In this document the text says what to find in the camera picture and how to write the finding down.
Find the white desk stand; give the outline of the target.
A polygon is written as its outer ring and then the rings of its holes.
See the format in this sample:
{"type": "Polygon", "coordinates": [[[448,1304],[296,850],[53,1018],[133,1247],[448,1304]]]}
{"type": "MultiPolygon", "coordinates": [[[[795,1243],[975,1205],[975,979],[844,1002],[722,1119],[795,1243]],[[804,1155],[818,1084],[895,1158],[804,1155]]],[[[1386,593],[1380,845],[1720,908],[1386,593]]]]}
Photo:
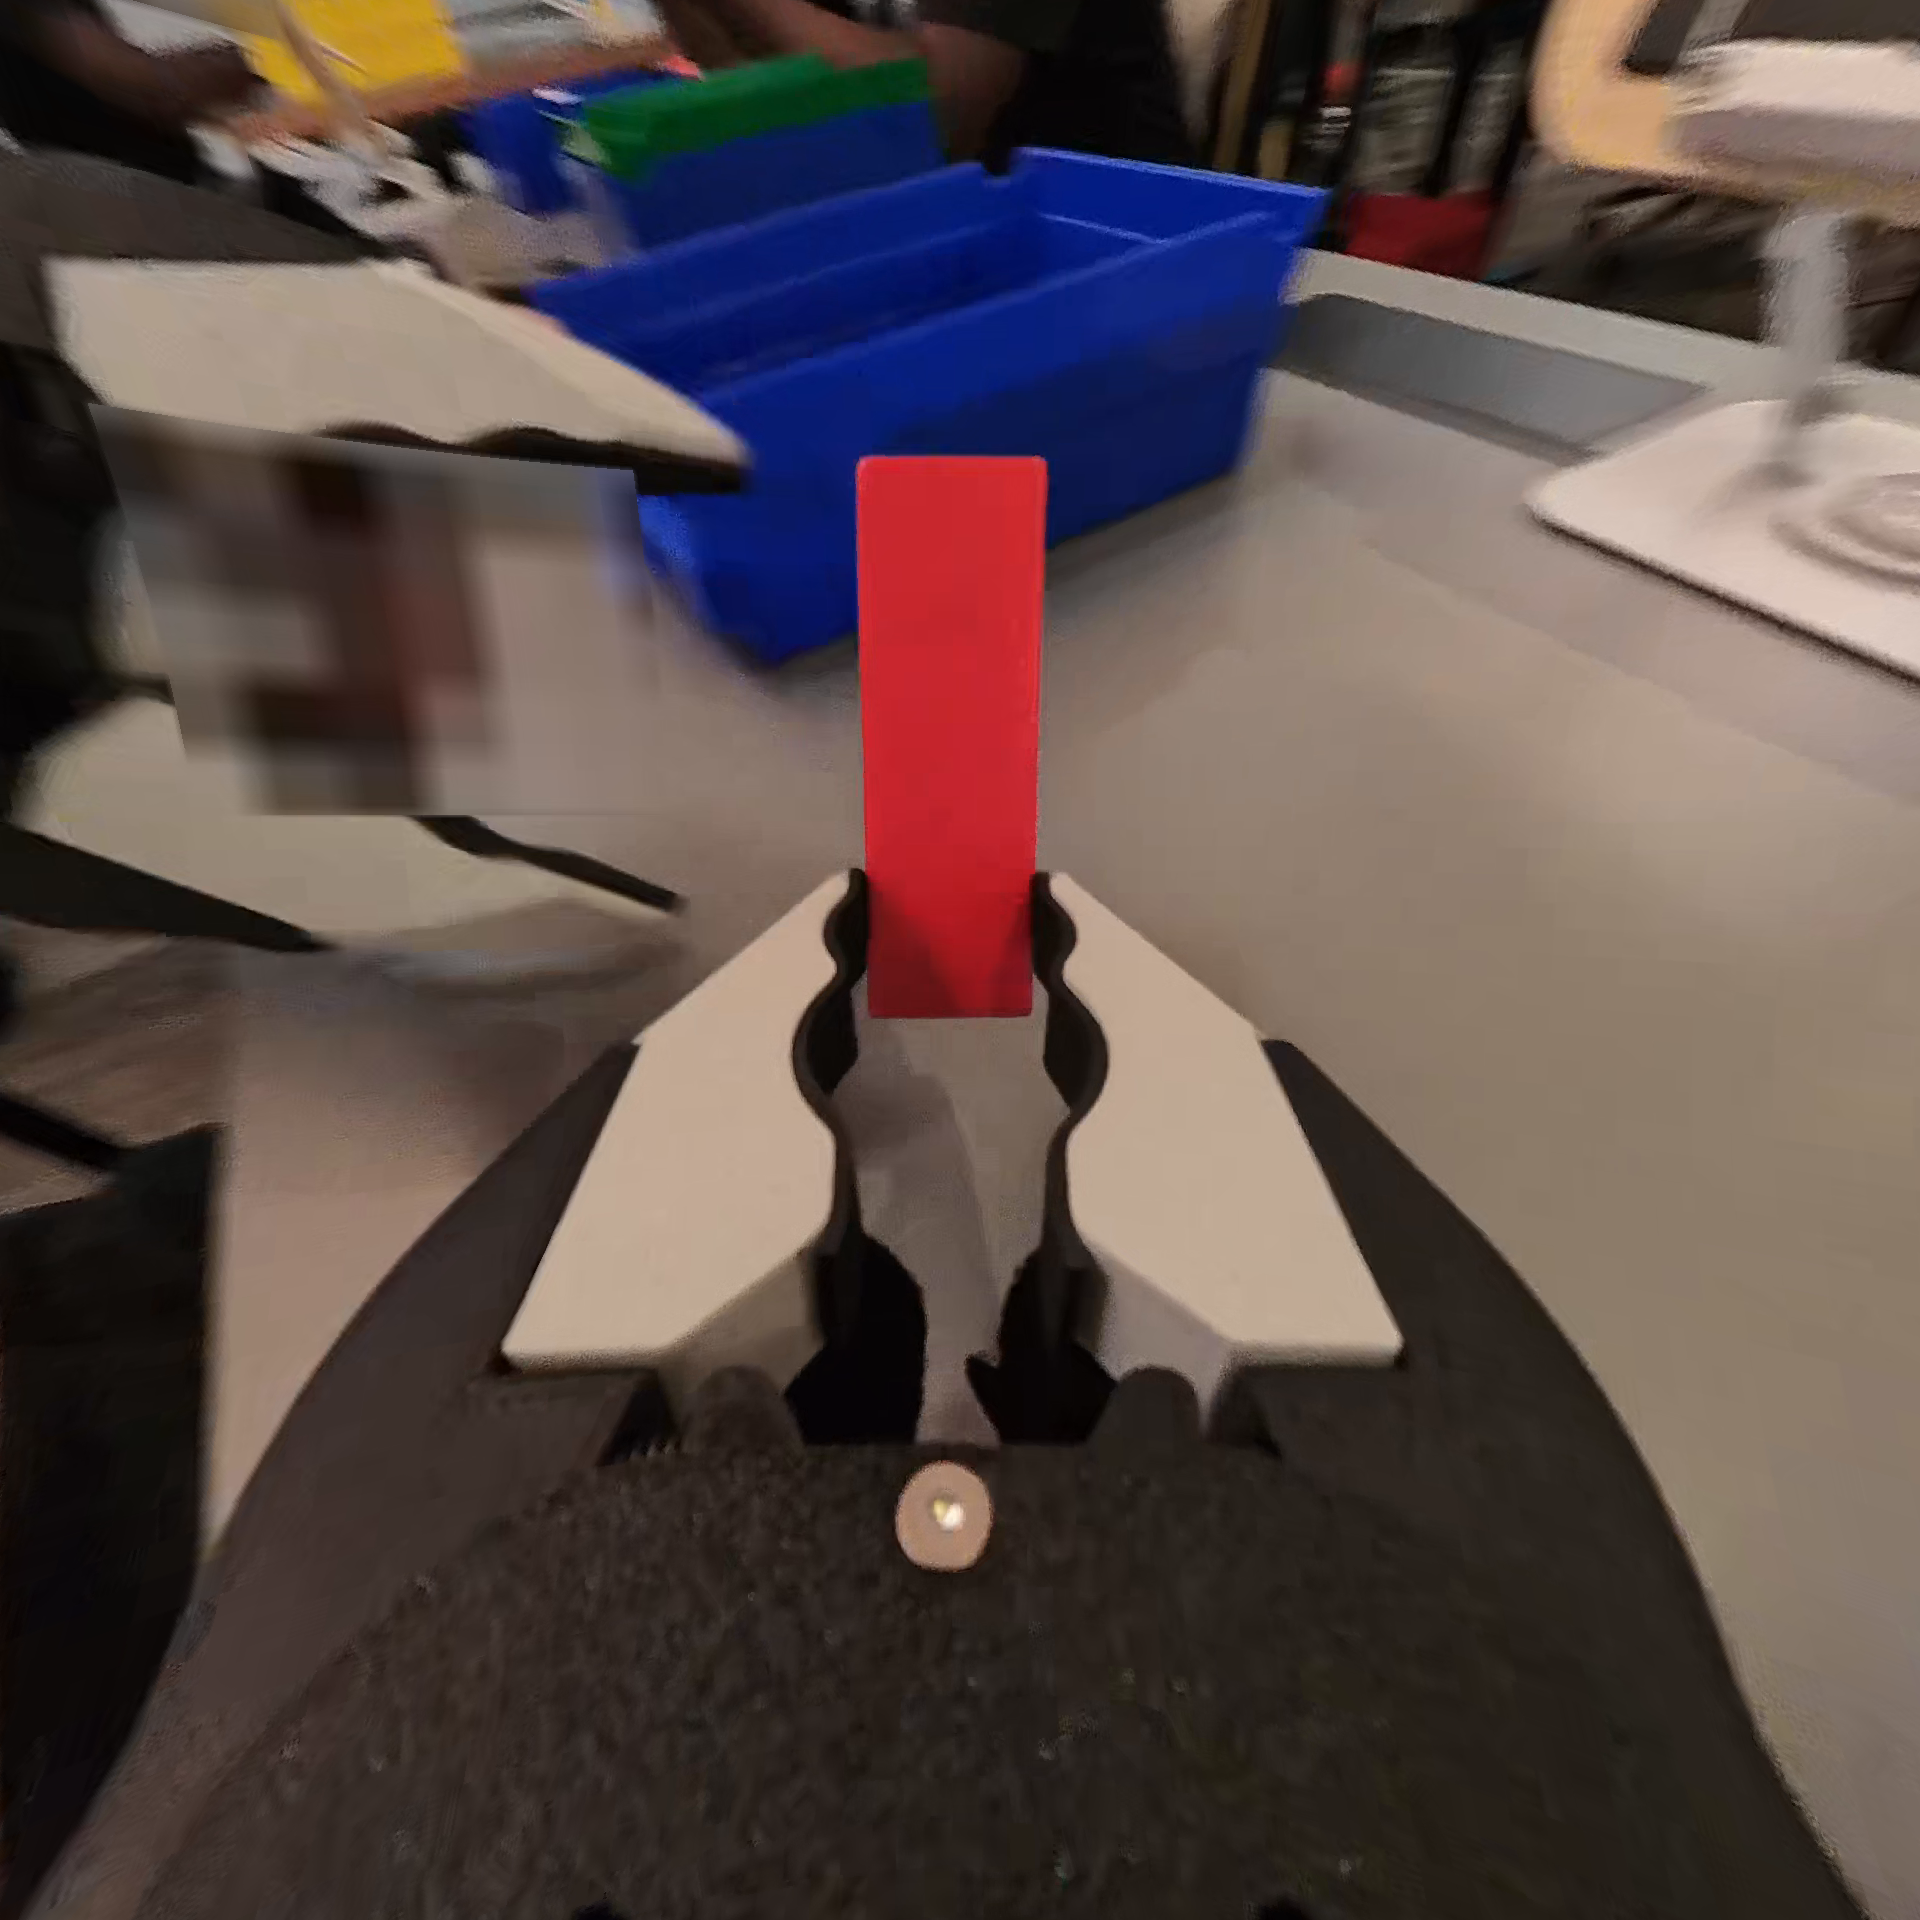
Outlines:
{"type": "Polygon", "coordinates": [[[1540,484],[1551,530],[1915,682],[1916,426],[1852,396],[1865,212],[1778,210],[1762,254],[1760,396],[1700,406],[1540,484]]]}

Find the blue plastic storage bin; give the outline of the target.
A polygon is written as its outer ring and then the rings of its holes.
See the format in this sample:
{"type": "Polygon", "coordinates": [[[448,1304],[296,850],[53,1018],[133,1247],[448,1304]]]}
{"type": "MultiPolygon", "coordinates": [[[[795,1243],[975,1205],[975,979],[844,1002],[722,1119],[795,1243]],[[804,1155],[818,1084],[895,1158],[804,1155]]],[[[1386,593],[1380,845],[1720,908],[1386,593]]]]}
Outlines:
{"type": "Polygon", "coordinates": [[[570,339],[686,396],[779,373],[998,299],[1143,260],[1213,293],[1224,268],[1180,254],[1211,235],[1271,254],[1284,293],[1328,194],[1297,183],[1054,151],[1006,173],[955,165],[782,210],[534,286],[570,339]]]}
{"type": "Polygon", "coordinates": [[[934,107],[927,104],[747,137],[711,153],[666,157],[641,179],[623,179],[560,153],[559,125],[612,91],[574,91],[569,101],[554,89],[520,92],[458,116],[470,153],[506,205],[538,218],[576,218],[607,258],[910,180],[947,160],[934,107]]]}
{"type": "Polygon", "coordinates": [[[1163,235],[1010,205],[785,277],[658,334],[747,445],[739,493],[646,497],[639,540],[689,616],[763,665],[856,624],[856,470],[1041,460],[1056,546],[1231,472],[1325,221],[1284,190],[1163,235]]]}

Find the yellow box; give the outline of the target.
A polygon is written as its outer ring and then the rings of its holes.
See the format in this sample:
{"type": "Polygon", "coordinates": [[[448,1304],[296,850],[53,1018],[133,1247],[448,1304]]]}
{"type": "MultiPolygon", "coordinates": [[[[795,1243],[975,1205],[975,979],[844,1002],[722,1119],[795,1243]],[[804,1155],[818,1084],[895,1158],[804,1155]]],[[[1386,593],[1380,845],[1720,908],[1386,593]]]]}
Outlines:
{"type": "MultiPolygon", "coordinates": [[[[469,58],[437,2],[289,2],[285,13],[330,58],[332,72],[356,92],[456,83],[469,58]]],[[[281,33],[277,5],[231,5],[231,33],[248,51],[277,96],[321,107],[322,89],[281,33]]]]}

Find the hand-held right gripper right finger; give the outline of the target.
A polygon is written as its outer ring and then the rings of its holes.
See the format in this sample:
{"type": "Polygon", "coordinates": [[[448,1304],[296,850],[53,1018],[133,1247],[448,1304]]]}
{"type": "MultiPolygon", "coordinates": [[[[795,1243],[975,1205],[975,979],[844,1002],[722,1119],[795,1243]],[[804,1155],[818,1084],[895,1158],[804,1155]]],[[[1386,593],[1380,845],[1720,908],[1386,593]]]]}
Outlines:
{"type": "Polygon", "coordinates": [[[1260,1030],[1079,880],[1037,876],[1041,1224],[969,1376],[1010,1447],[1175,1376],[1211,1427],[1263,1371],[1386,1371],[1404,1334],[1260,1030]]]}

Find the red bag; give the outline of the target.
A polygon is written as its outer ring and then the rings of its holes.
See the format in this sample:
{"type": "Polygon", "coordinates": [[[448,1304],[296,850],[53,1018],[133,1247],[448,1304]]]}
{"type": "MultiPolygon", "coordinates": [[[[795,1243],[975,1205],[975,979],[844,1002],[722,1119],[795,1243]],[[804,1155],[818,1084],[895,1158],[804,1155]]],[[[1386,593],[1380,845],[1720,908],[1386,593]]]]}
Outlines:
{"type": "Polygon", "coordinates": [[[1340,251],[1415,275],[1480,282],[1507,210],[1491,189],[1444,197],[1354,192],[1340,205],[1340,251]]]}

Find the green bin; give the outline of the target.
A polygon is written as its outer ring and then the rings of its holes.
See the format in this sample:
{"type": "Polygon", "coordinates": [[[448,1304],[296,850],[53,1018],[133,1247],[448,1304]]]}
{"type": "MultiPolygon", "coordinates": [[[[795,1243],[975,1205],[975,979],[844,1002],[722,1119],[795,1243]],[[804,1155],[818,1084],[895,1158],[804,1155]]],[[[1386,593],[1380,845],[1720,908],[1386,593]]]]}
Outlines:
{"type": "Polygon", "coordinates": [[[559,153],[615,179],[728,143],[791,133],[875,109],[929,107],[925,60],[834,67],[818,57],[761,60],[702,77],[650,77],[559,123],[559,153]]]}

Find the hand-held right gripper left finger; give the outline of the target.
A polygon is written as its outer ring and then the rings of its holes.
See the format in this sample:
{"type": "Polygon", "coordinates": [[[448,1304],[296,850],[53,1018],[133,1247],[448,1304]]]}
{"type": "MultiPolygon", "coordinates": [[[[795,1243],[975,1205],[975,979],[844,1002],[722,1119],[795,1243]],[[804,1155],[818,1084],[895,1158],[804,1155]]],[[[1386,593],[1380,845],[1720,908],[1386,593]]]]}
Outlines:
{"type": "Polygon", "coordinates": [[[676,1413],[773,1380],[815,1444],[909,1444],[920,1284],[866,1226],[836,1097],[870,886],[811,891],[649,1025],[501,1343],[527,1376],[641,1371],[676,1413]]]}

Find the red bar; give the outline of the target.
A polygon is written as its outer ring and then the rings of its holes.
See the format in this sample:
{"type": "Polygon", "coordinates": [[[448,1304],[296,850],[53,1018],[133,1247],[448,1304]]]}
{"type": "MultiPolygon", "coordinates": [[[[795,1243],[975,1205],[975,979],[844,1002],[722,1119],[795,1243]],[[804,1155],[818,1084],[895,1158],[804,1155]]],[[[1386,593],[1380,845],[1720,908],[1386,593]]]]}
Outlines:
{"type": "Polygon", "coordinates": [[[1041,459],[882,455],[856,469],[877,1020],[1032,1011],[1047,501],[1041,459]]]}

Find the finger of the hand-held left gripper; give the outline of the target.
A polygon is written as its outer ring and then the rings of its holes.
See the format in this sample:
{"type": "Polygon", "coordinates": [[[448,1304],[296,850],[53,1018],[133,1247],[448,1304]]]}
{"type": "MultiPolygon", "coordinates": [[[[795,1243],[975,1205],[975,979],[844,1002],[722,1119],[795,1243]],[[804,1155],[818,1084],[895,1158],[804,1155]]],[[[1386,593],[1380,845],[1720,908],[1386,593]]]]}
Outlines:
{"type": "Polygon", "coordinates": [[[747,443],[525,306],[411,265],[51,257],[61,356],[127,414],[625,469],[644,497],[734,493],[747,443]]]}
{"type": "Polygon", "coordinates": [[[607,984],[684,918],[683,891],[472,816],[383,836],[360,952],[412,987],[493,994],[607,984]]]}

